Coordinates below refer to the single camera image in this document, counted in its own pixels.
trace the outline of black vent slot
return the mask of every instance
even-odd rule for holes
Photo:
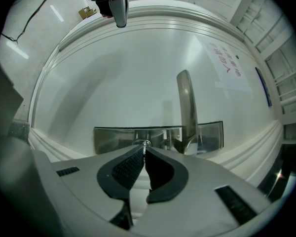
[[[229,186],[215,189],[228,210],[240,225],[252,220],[257,214]]]
[[[75,173],[75,172],[77,172],[79,170],[80,169],[78,169],[76,166],[74,166],[74,167],[70,167],[70,168],[65,168],[65,169],[57,170],[56,172],[57,172],[57,174],[59,176],[66,176],[66,175]]]

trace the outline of white paper sign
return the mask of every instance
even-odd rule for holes
[[[209,55],[222,87],[252,92],[238,59],[228,44],[214,38],[199,38]]]

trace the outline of floor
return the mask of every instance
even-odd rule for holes
[[[3,33],[16,39],[42,1],[16,0]],[[28,24],[18,44],[1,36],[0,64],[24,98],[15,119],[28,121],[32,93],[45,62],[61,39],[82,21],[78,11],[87,5],[96,7],[94,2],[86,0],[47,0]]]

